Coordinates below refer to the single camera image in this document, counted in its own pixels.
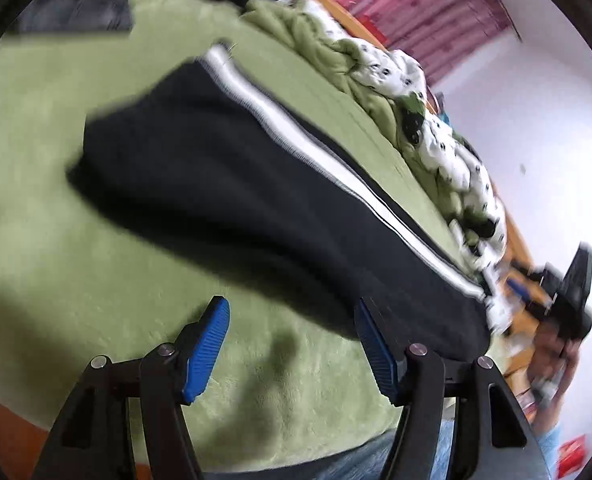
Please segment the orange floor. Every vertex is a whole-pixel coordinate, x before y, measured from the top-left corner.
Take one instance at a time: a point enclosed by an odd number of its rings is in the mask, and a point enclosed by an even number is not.
[[[47,432],[0,404],[0,468],[9,480],[30,480]],[[138,465],[138,480],[151,480],[149,467]]]

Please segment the metal screw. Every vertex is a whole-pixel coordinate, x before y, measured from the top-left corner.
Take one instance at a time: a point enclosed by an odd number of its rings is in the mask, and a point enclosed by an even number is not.
[[[90,363],[90,365],[92,365],[92,368],[95,368],[96,370],[98,370],[98,368],[102,368],[106,364],[107,357],[105,357],[104,355],[97,355],[92,359],[92,362]]]
[[[486,370],[491,370],[493,368],[493,361],[486,355],[481,355],[478,358],[478,366]]]
[[[162,355],[163,357],[173,354],[174,351],[175,349],[171,343],[163,343],[158,347],[158,355]]]
[[[427,354],[427,347],[422,343],[412,343],[409,347],[409,351],[413,355],[423,356]]]

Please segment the red curtain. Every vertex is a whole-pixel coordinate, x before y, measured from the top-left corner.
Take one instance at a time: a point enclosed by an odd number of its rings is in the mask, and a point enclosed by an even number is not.
[[[511,27],[500,0],[335,0],[369,20],[390,50],[415,57],[433,84]]]

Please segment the bed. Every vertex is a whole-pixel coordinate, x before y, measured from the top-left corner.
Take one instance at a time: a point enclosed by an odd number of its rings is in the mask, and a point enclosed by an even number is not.
[[[241,23],[229,4],[131,3],[136,25],[128,37],[0,43],[1,465],[12,478],[28,478],[46,435],[40,428],[54,420],[91,356],[141,356],[173,339],[214,294],[236,305],[232,326],[201,402],[185,412],[206,470],[311,460],[395,426],[399,410],[375,387],[361,345],[313,316],[294,290],[180,261],[117,230],[71,193],[62,173],[80,148],[86,115],[146,90],[226,31],[237,62],[343,145],[462,264],[396,150],[304,60]],[[21,153],[13,160],[12,146]],[[524,247],[517,234],[509,245],[516,254]],[[26,442],[33,447],[20,452]]]

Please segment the red cloth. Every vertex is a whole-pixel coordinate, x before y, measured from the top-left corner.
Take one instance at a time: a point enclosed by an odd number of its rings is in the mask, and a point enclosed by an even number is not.
[[[500,0],[335,0],[368,20],[390,50],[415,57],[433,84],[511,27]]]

